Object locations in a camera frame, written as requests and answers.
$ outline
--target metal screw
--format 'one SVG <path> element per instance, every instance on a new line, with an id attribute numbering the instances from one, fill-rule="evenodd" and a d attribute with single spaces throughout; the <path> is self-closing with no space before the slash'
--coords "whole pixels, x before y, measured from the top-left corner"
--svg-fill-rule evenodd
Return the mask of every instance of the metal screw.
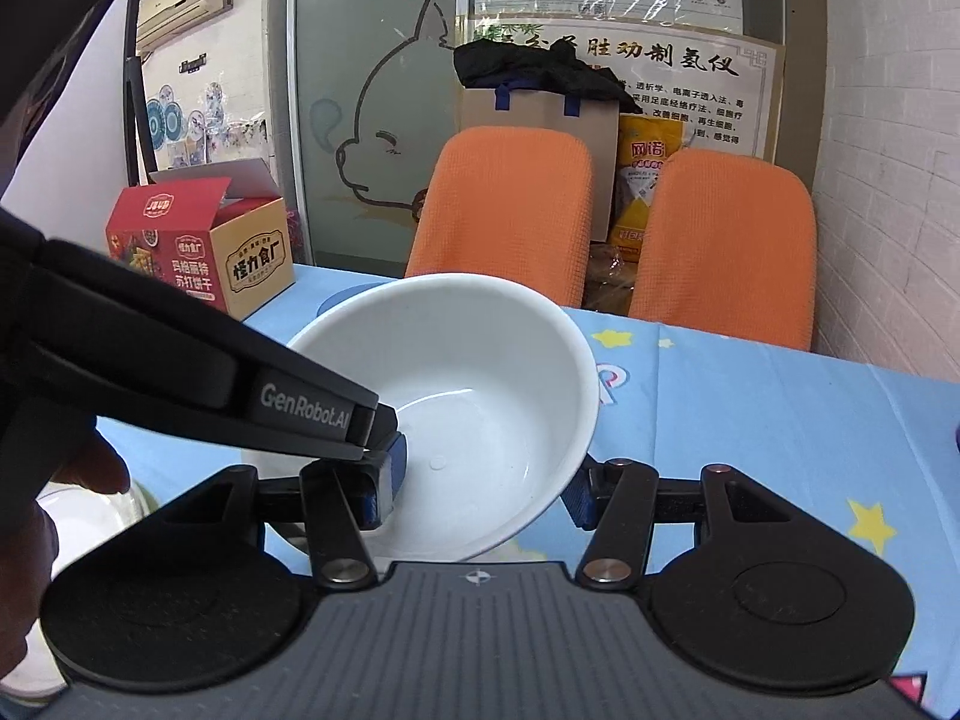
<path id="1" fill-rule="evenodd" d="M 356 581 L 364 579 L 370 569 L 360 560 L 354 560 L 352 557 L 336 557 L 323 564 L 320 569 L 325 579 L 334 581 L 336 584 L 353 584 Z"/>
<path id="2" fill-rule="evenodd" d="M 584 575 L 587 579 L 593 579 L 602 584 L 624 581 L 630 578 L 630 574 L 630 566 L 622 560 L 616 560 L 615 557 L 600 557 L 599 560 L 591 560 L 584 566 Z"/>

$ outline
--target table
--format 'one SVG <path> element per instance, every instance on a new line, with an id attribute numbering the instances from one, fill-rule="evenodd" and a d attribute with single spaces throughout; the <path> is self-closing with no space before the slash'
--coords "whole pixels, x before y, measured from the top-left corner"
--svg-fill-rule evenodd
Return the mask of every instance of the table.
<path id="1" fill-rule="evenodd" d="M 383 280 L 297 266 L 296 284 L 248 324 L 286 343 L 331 295 Z M 731 464 L 880 554 L 909 581 L 917 605 L 898 674 L 928 675 L 925 707 L 940 717 L 957 712 L 960 386 L 625 317 L 569 314 L 603 383 L 594 458 L 629 457 L 661 476 L 691 479 L 704 464 Z M 161 504 L 240 458 L 235 449 L 108 419 L 100 429 Z M 572 571 L 588 541 L 558 501 L 486 558 L 563 560 Z M 691 526 L 658 526 L 650 570 L 691 546 Z M 274 533 L 268 549 L 308 572 L 306 556 Z"/>

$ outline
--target white wall-mounted air conditioner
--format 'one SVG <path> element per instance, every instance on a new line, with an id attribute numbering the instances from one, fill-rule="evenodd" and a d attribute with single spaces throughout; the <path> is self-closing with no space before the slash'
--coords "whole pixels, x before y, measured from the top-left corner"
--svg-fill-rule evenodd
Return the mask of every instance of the white wall-mounted air conditioner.
<path id="1" fill-rule="evenodd" d="M 161 43 L 233 7 L 233 0 L 141 0 L 136 18 L 136 50 Z"/>

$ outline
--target black cloth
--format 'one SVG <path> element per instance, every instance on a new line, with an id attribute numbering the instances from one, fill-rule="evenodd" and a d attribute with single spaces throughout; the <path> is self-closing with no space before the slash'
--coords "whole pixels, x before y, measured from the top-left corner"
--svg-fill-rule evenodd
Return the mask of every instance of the black cloth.
<path id="1" fill-rule="evenodd" d="M 547 50 L 482 38 L 453 50 L 453 68 L 467 89 L 524 81 L 524 88 L 582 100 L 616 100 L 621 113 L 640 113 L 610 68 L 596 70 L 577 59 L 573 43 L 566 40 L 554 41 Z"/>

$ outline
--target human hand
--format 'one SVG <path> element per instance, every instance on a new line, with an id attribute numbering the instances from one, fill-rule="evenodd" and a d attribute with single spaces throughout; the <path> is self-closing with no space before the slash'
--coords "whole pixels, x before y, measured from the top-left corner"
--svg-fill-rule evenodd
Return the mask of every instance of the human hand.
<path id="1" fill-rule="evenodd" d="M 90 436 L 80 454 L 52 481 L 104 495 L 130 489 L 127 465 L 99 433 Z M 58 552 L 56 527 L 37 503 L 26 525 L 0 541 L 0 679 L 27 655 L 27 633 L 40 614 L 40 600 Z"/>

